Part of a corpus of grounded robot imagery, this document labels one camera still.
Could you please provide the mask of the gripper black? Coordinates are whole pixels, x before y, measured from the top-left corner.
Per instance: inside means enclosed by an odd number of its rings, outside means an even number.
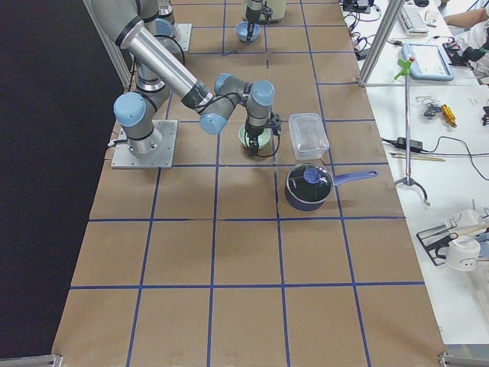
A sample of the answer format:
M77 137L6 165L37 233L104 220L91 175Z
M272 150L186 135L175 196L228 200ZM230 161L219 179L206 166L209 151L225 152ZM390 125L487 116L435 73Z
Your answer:
M244 13L244 19L248 23L246 41L251 41L254 35L254 26L256 24L269 24L272 20L272 13L270 11L257 12L257 11L246 11Z
M268 118L256 119L247 117L244 124L244 145L248 148L249 154L258 154L259 148L264 148L270 142L270 129L267 123Z

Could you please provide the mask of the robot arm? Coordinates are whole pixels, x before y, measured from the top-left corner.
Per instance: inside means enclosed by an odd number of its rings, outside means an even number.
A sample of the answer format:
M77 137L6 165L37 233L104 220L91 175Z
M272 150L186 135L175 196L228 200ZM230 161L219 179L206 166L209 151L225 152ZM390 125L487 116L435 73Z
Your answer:
M221 132L237 106L244 106L244 145L250 155L259 152L263 133L280 136L280 117L272 111L273 84L248 83L222 73L209 90L157 39L156 1L93 1L91 6L110 41L128 50L140 68L135 91L120 95L114 103L115 117L133 155L143 157L160 148L164 136L152 118L169 93L180 96L182 104L199 115L202 130L211 135Z

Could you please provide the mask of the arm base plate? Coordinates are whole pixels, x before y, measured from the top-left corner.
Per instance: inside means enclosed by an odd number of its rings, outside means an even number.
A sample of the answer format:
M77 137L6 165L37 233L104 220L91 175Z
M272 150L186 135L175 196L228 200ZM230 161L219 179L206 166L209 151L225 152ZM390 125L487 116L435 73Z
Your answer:
M128 138L120 128L118 140L122 143L114 145L112 168L169 169L173 166L178 121L155 119L152 122L152 134L140 141Z
M188 52L192 33L192 24L172 25L164 19L157 19L156 39L172 53Z

